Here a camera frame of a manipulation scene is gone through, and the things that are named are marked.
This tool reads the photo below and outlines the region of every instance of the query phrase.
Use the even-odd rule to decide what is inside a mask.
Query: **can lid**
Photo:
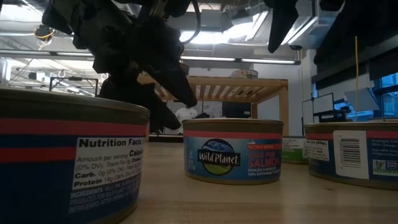
[[[305,136],[282,136],[282,138],[305,138]]]
[[[363,127],[363,126],[398,126],[398,122],[393,121],[381,121],[381,122],[332,122],[332,123],[318,123],[318,124],[306,124],[304,125],[305,128],[316,128],[316,127]]]
[[[283,124],[281,121],[251,119],[251,118],[198,118],[182,121],[183,124],[191,123],[248,123],[248,124]]]
[[[7,100],[29,100],[38,103],[60,103],[66,105],[86,105],[100,108],[111,108],[126,110],[136,113],[149,114],[149,110],[143,106],[125,103],[116,100],[107,100],[89,96],[75,96],[66,93],[54,93],[37,90],[23,90],[17,88],[0,88],[0,101]]]

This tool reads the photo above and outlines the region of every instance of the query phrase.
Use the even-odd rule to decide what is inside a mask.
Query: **red stripe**
[[[146,126],[49,119],[0,119],[0,134],[144,136]]]
[[[367,138],[398,139],[395,131],[366,131]]]
[[[74,161],[75,153],[74,147],[5,148],[0,149],[0,163]]]
[[[307,139],[333,140],[333,134],[306,134]]]
[[[282,139],[282,135],[276,133],[232,133],[213,131],[184,131],[184,136],[199,138]]]
[[[281,148],[282,148],[281,144],[248,144],[248,151],[278,150]]]

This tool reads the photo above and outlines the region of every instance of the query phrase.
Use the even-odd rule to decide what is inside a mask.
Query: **wild planet logo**
[[[232,146],[222,139],[210,139],[198,149],[198,161],[207,172],[225,175],[234,167],[241,165],[241,154],[235,153]]]

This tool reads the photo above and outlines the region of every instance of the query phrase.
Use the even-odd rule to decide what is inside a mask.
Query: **ceiling light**
[[[188,40],[194,31],[183,31],[180,36],[180,41]],[[200,32],[191,43],[193,44],[220,44],[227,42],[228,39],[220,32]]]
[[[39,10],[37,10],[33,5],[31,5],[29,2],[27,2],[26,0],[21,0],[24,4],[26,4],[31,10],[33,10],[34,12],[36,12],[37,14],[43,16],[42,12],[40,12]]]
[[[242,58],[242,62],[247,63],[274,63],[283,65],[294,65],[296,62],[293,60],[273,60],[273,59],[253,59],[253,58]]]
[[[36,50],[0,50],[0,54],[50,55],[50,52]]]
[[[89,94],[89,95],[91,95],[91,96],[95,96],[94,94],[92,94],[92,93],[90,93],[90,92],[88,92],[88,91],[86,91],[86,90],[80,90],[80,91],[83,92],[83,93]]]
[[[234,62],[235,58],[181,56],[181,60],[207,60],[207,61],[217,61],[217,62]]]
[[[260,26],[265,21],[267,15],[268,15],[268,11],[264,11],[261,14],[256,14],[253,16],[254,25],[253,25],[253,28],[251,29],[251,31],[249,32],[249,34],[246,36],[246,41],[252,40],[254,38],[255,34],[257,34],[258,30],[260,29]]]
[[[92,53],[79,53],[79,52],[57,52],[59,56],[84,56],[84,57],[92,57]]]
[[[309,29],[312,26],[312,24],[314,24],[317,20],[318,20],[317,16],[312,18],[311,21],[309,23],[307,23],[307,25],[305,25],[305,27],[303,27],[303,29],[300,29],[300,31],[298,31],[287,43],[292,44],[293,42],[295,42],[297,40],[297,38],[299,38],[301,35],[303,35],[303,33],[307,29]]]
[[[67,84],[66,82],[60,81],[59,84],[64,85],[64,86],[70,86],[69,84]]]
[[[75,92],[75,93],[80,92],[80,90],[78,88],[75,88],[75,87],[68,87],[67,90],[70,90],[70,91]]]
[[[253,39],[260,26],[266,19],[268,11],[257,13],[252,17],[252,22],[240,23],[232,26],[223,33],[220,32],[203,32],[201,31],[192,41],[193,44],[223,44],[228,43],[231,39],[243,38],[243,40]],[[183,31],[180,41],[188,40],[194,31]]]

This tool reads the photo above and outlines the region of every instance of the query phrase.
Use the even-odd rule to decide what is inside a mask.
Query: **wooden table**
[[[150,143],[138,206],[121,223],[398,223],[398,192],[330,182],[290,164],[273,184],[211,184],[184,175],[182,144]]]

